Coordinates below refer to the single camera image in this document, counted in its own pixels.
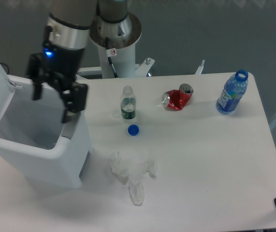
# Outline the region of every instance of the plastic water bottle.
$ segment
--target plastic water bottle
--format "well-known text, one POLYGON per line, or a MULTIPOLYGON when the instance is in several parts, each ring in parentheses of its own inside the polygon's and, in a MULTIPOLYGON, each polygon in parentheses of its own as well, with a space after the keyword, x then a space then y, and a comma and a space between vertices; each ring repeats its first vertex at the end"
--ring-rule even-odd
POLYGON ((239 70, 232 75, 224 86, 221 96, 217 100, 217 110, 223 115, 231 114, 242 96, 245 94, 248 84, 248 72, 239 70))
POLYGON ((133 119, 136 116, 136 96, 130 86, 125 86, 120 99, 120 109, 124 119, 133 119))

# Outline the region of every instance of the red can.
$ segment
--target red can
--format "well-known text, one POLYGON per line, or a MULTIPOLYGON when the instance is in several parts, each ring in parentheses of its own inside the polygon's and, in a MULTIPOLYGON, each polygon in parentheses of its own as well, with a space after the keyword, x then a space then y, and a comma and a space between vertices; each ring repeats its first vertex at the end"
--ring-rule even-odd
POLYGON ((178 90, 165 92, 162 96, 162 105, 165 108, 182 110, 190 100, 194 89, 189 84, 181 84, 178 90))

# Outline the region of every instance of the blue led light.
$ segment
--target blue led light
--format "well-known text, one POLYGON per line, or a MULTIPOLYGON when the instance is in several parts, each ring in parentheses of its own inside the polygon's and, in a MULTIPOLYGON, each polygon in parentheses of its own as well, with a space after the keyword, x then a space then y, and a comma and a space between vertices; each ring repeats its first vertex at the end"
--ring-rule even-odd
POLYGON ((48 57, 51 57, 53 55, 53 53, 51 53, 51 52, 45 52, 45 53, 48 57))
POLYGON ((51 57, 53 55, 53 52, 50 52, 47 48, 44 49, 44 52, 48 57, 51 57))

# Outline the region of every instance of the blue water bottle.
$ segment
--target blue water bottle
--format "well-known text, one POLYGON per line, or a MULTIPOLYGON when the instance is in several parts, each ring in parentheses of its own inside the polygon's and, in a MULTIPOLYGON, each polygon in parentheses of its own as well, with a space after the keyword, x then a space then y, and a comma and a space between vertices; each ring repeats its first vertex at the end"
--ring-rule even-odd
POLYGON ((248 72, 242 69, 228 79, 216 103, 216 108, 220 113, 228 115, 235 110, 237 104, 245 94, 248 84, 247 79, 248 72))

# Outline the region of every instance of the blue bottle cap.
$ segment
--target blue bottle cap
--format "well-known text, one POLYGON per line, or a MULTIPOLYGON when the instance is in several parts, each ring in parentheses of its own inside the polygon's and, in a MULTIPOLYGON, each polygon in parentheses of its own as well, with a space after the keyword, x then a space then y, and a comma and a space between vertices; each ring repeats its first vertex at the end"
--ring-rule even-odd
POLYGON ((128 127, 128 133, 131 135, 131 136, 135 136, 139 133, 139 127, 137 125, 130 125, 128 127))
POLYGON ((248 79, 248 72, 244 69, 240 69, 235 73, 235 78, 239 82, 244 82, 248 79))

